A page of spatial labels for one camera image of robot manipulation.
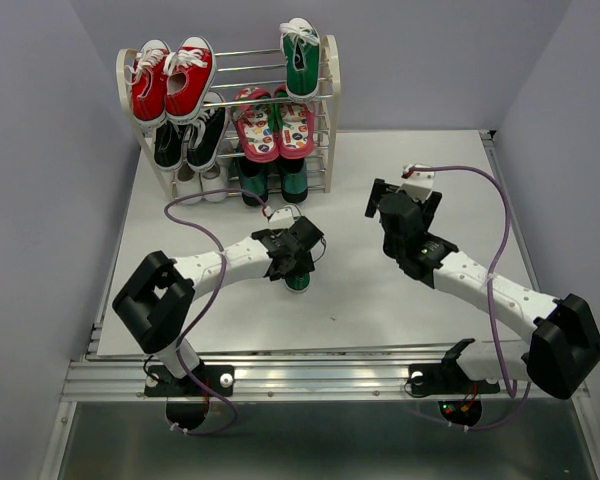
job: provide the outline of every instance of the white sneaker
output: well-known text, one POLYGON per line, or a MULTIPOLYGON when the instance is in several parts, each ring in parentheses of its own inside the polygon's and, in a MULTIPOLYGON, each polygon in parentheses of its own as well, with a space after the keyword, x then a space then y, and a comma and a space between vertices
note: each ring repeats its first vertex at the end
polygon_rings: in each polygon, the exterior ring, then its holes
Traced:
MULTIPOLYGON (((178 198, 202 192, 200 174, 191 170, 187 162, 180 167, 178 173, 176 174, 176 189, 178 192, 178 198)), ((199 197, 190 198, 182 203, 185 205, 193 205, 200 200, 202 200, 202 195, 199 197)))
MULTIPOLYGON (((215 163, 209 170, 200 174, 200 180, 203 192, 227 188, 229 186, 229 169, 215 163)), ((205 195, 204 199, 209 202, 221 202, 227 198, 227 195, 228 192, 213 193, 205 195)))

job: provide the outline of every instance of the white connector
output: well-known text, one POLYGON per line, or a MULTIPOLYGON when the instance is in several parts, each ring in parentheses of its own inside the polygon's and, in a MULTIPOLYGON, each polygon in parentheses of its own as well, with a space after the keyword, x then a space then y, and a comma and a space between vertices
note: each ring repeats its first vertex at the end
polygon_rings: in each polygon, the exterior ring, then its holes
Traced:
MULTIPOLYGON (((403 167, 402 173, 406 174, 412 167, 430 168, 427 165, 409 164, 403 167)), ((419 202, 424 202, 433 191, 433 180, 436 174, 434 172, 413 172, 409 178, 405 179, 398 190, 404 191, 409 197, 419 202)))
POLYGON ((277 230, 282 228, 290 228, 293 223, 293 209, 291 207, 279 208, 269 217, 269 228, 271 230, 277 230))

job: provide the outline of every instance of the red sneaker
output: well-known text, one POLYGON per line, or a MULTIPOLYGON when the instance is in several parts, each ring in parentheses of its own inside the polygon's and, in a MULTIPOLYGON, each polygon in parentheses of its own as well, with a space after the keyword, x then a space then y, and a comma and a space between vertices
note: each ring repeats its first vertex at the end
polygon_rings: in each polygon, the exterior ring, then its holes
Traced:
POLYGON ((143 45, 131 71, 131 106, 136 121, 142 127, 159 127, 167 119, 164 95, 167 90, 167 76, 164 62, 169 55, 169 46, 161 40, 149 40, 143 45))
POLYGON ((167 74, 167 117, 171 123, 191 123, 198 115, 216 74, 211 45, 201 37, 187 38, 164 65, 167 74))

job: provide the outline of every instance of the screw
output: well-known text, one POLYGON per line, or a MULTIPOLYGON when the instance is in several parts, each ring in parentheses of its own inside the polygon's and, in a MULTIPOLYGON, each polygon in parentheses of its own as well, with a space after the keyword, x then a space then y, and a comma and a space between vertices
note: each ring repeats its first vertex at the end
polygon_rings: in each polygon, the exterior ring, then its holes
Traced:
POLYGON ((233 377, 230 373, 223 373, 220 376, 220 385, 222 385, 224 388, 229 388, 231 385, 233 385, 233 377))
POLYGON ((414 385, 422 385, 424 383, 424 374, 422 372, 415 371, 411 374, 410 380, 414 385))

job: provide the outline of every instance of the shoe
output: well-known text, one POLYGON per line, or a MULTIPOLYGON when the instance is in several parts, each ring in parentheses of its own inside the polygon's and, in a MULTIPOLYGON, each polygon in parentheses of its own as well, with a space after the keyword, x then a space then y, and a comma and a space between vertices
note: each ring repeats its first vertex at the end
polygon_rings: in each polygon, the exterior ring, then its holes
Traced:
MULTIPOLYGON (((236 100, 271 98, 264 88, 245 88, 236 100)), ((242 105, 237 108, 234 120, 238 138, 245 156, 252 162, 269 163, 278 158, 278 147, 274 141, 273 109, 269 104, 242 105)))
POLYGON ((287 59, 287 92, 296 102, 318 93, 320 36, 303 18, 280 24, 280 50, 287 59))
MULTIPOLYGON (((288 98, 284 85, 276 88, 276 98, 288 98)), ((276 145, 280 155, 287 159, 300 159, 313 152, 313 125, 315 112, 303 103, 276 103, 276 145)))
POLYGON ((280 157, 276 161, 276 165, 280 173, 282 198, 289 203, 304 202, 309 194, 307 164, 304 158, 300 160, 287 160, 280 157))
MULTIPOLYGON (((227 188, 229 186, 229 169, 214 163, 209 170, 200 173, 200 181, 203 192, 227 188)), ((229 192, 205 194, 204 199, 208 202, 221 202, 227 198, 228 194, 229 192)))
POLYGON ((163 172, 171 172, 182 166, 181 136, 178 127, 167 122, 156 130, 153 159, 163 172))
MULTIPOLYGON (((224 98, 215 92, 204 97, 205 103, 221 103, 224 98)), ((229 110, 225 107, 202 108, 200 115, 187 127, 187 162, 194 172, 204 172, 214 164, 227 126, 229 110)))
POLYGON ((149 40, 136 55, 131 72, 131 108, 136 122, 141 127, 159 127, 166 120, 164 96, 167 76, 164 64, 169 55, 169 46, 161 40, 149 40))
MULTIPOLYGON (((238 170, 240 187, 243 190, 255 193, 263 202, 266 202, 269 199, 267 165, 252 162, 246 157, 239 157, 236 158, 236 168, 238 170)), ((255 198, 244 193, 242 194, 242 201, 250 207, 260 206, 260 203, 255 198)))
MULTIPOLYGON (((184 162, 180 170, 176 173, 176 191, 178 198, 202 192, 202 184, 200 183, 200 174, 189 168, 189 165, 184 162)), ((199 197, 190 198, 182 202, 184 205, 193 205, 202 200, 202 195, 199 197)))
POLYGON ((167 118, 176 125, 191 123, 216 74, 211 45, 201 37, 187 38, 164 63, 167 75, 167 118))

